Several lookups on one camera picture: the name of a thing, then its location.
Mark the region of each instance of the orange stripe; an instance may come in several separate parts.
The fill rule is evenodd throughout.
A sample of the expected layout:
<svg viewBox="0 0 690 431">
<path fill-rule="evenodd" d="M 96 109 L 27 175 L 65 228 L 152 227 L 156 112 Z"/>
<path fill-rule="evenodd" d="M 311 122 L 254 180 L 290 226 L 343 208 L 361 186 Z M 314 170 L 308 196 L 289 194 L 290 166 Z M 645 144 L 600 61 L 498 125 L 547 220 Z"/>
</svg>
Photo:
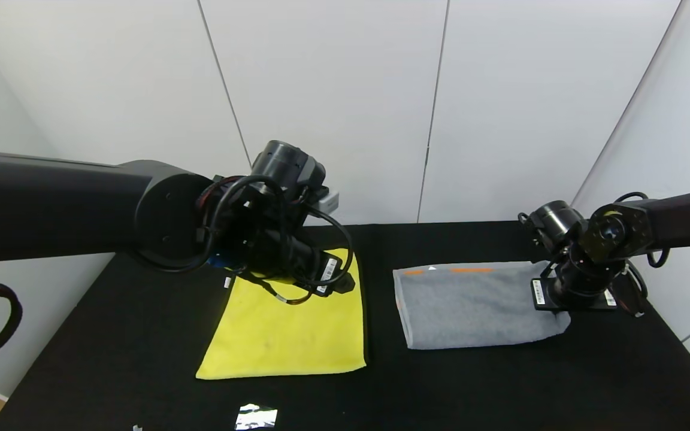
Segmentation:
<svg viewBox="0 0 690 431">
<path fill-rule="evenodd" d="M 493 268 L 452 268 L 452 272 L 492 272 Z"/>
</svg>

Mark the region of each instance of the aluminum foil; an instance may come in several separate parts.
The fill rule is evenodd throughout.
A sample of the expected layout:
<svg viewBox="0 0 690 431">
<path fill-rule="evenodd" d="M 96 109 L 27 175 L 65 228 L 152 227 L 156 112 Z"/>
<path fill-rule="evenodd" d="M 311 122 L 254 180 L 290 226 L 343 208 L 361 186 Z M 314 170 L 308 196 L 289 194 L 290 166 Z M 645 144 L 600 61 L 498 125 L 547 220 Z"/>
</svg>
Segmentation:
<svg viewBox="0 0 690 431">
<path fill-rule="evenodd" d="M 238 409 L 235 429 L 273 428 L 276 426 L 276 414 L 279 411 L 271 407 L 247 404 Z"/>
</svg>

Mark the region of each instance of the blue part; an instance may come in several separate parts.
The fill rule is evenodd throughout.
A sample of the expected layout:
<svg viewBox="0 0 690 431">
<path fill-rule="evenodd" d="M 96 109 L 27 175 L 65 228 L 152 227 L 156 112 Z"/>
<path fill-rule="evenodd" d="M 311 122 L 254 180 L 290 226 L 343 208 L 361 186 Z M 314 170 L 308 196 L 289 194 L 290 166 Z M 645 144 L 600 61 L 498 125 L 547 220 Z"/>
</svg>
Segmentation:
<svg viewBox="0 0 690 431">
<path fill-rule="evenodd" d="M 215 268 L 230 268 L 235 266 L 236 263 L 232 259 L 227 259 L 222 253 L 214 254 L 214 256 L 209 257 L 206 262 Z"/>
</svg>

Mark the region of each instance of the wall seam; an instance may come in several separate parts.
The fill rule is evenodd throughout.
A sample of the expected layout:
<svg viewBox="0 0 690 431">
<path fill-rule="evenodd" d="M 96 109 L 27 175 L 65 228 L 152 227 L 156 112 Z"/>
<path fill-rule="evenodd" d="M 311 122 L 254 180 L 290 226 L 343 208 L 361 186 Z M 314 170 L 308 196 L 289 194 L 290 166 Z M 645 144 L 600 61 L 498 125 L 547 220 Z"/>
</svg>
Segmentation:
<svg viewBox="0 0 690 431">
<path fill-rule="evenodd" d="M 438 99 L 438 81 L 441 78 L 441 61 L 443 60 L 443 47 L 446 43 L 446 25 L 449 22 L 449 7 L 452 0 L 446 0 L 446 15 L 443 19 L 443 33 L 441 33 L 441 52 L 438 53 L 438 71 L 435 73 L 435 90 L 433 90 L 433 107 L 430 110 L 430 128 L 428 129 L 428 145 L 425 147 L 425 166 L 422 168 L 422 183 L 419 186 L 419 204 L 417 205 L 417 222 L 422 210 L 422 194 L 425 193 L 425 174 L 428 172 L 428 160 L 430 158 L 430 136 L 433 133 L 433 120 L 435 120 L 435 101 Z"/>
<path fill-rule="evenodd" d="M 217 51 L 214 49 L 214 41 L 211 40 L 211 32 L 209 32 L 209 24 L 206 22 L 206 16 L 204 16 L 204 8 L 202 8 L 201 0 L 196 0 L 199 4 L 199 13 L 202 16 L 202 22 L 204 23 L 204 30 L 206 30 L 206 36 L 209 39 L 209 47 L 211 47 L 211 54 L 214 57 L 214 63 L 217 65 L 217 71 L 220 74 L 220 80 L 222 81 L 222 87 L 225 90 L 225 96 L 228 98 L 228 105 L 231 107 L 231 114 L 233 114 L 233 121 L 236 124 L 236 130 L 238 130 L 238 138 L 241 140 L 241 146 L 244 147 L 244 155 L 247 156 L 247 163 L 249 163 L 249 169 L 252 169 L 252 159 L 249 158 L 249 151 L 247 150 L 246 142 L 244 142 L 244 134 L 241 133 L 241 126 L 238 124 L 238 117 L 236 117 L 236 109 L 233 107 L 233 101 L 231 100 L 231 94 L 228 93 L 228 85 L 225 84 L 225 75 L 222 73 L 222 68 L 220 66 L 220 60 L 217 57 Z"/>
</svg>

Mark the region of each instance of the yellow towel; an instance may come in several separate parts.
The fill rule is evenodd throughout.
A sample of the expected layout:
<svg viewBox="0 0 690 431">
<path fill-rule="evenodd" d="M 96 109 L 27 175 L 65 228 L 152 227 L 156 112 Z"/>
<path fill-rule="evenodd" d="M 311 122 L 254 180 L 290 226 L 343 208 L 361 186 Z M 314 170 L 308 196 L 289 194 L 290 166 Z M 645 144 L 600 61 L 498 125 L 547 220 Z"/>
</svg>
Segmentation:
<svg viewBox="0 0 690 431">
<path fill-rule="evenodd" d="M 345 260 L 347 250 L 330 251 Z M 364 312 L 355 257 L 350 274 L 353 291 L 328 298 L 316 295 L 300 305 L 286 305 L 262 287 L 237 278 L 214 333 L 199 379 L 334 374 L 366 366 Z M 271 282 L 285 298 L 306 292 Z"/>
</svg>

